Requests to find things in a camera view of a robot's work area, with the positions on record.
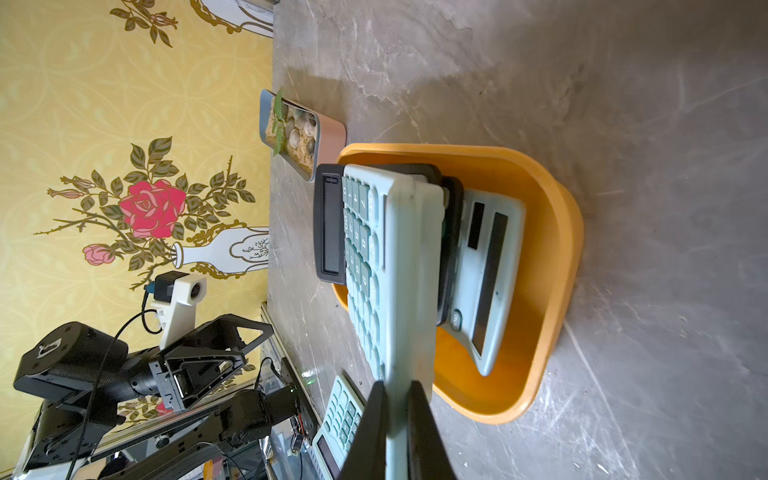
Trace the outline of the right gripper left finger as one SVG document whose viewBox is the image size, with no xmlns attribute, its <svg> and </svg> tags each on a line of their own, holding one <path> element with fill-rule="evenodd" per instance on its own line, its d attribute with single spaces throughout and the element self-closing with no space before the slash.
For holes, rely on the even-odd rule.
<svg viewBox="0 0 768 480">
<path fill-rule="evenodd" d="M 339 480 L 382 480 L 386 470 L 388 398 L 383 381 L 373 384 Z"/>
</svg>

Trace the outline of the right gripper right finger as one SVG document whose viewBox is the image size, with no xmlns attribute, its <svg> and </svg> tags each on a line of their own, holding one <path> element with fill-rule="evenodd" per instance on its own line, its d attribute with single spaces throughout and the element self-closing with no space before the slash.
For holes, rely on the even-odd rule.
<svg viewBox="0 0 768 480">
<path fill-rule="evenodd" d="M 422 384 L 411 382 L 407 406 L 408 478 L 456 479 Z"/>
</svg>

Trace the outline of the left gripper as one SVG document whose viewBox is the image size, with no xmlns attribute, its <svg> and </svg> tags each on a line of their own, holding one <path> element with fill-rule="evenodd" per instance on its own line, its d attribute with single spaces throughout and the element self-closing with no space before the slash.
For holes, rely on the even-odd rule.
<svg viewBox="0 0 768 480">
<path fill-rule="evenodd" d="M 246 356 L 273 335 L 272 325 L 234 314 L 185 334 L 149 361 L 163 404 L 175 412 L 195 406 L 240 372 Z"/>
</svg>

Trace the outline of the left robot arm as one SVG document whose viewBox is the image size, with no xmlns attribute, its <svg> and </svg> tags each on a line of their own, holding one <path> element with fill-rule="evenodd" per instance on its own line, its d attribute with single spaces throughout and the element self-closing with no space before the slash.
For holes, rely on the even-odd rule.
<svg viewBox="0 0 768 480">
<path fill-rule="evenodd" d="M 102 438 L 124 423 L 120 403 L 160 398 L 175 413 L 196 406 L 246 365 L 274 333 L 271 325 L 226 314 L 165 348 L 129 352 L 122 340 L 80 322 L 49 333 L 20 361 L 14 387 L 42 399 L 14 475 L 42 479 L 73 473 Z M 292 383 L 272 392 L 234 392 L 203 412 L 203 422 L 116 479 L 177 479 L 198 465 L 268 437 L 299 413 Z"/>
</svg>

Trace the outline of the yellow storage box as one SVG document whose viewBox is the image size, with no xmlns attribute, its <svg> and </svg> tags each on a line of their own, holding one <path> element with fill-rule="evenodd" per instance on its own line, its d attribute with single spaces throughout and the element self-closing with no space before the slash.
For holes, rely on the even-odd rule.
<svg viewBox="0 0 768 480">
<path fill-rule="evenodd" d="M 433 390 L 455 411 L 504 424 L 534 402 L 571 299 L 584 241 L 573 195 L 533 158 L 503 147 L 353 143 L 340 164 L 431 163 L 471 188 L 527 207 L 522 258 L 509 322 L 494 369 L 481 375 L 467 350 L 438 330 Z"/>
</svg>

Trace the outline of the black calculator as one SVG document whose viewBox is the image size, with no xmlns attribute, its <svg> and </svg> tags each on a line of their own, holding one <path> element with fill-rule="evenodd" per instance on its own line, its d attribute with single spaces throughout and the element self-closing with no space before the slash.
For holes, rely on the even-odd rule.
<svg viewBox="0 0 768 480">
<path fill-rule="evenodd" d="M 433 164 L 374 164 L 372 168 L 410 175 L 420 181 L 445 186 L 446 177 Z M 320 280 L 346 285 L 343 229 L 343 185 L 345 165 L 322 164 L 315 175 L 313 201 L 313 245 Z"/>
</svg>

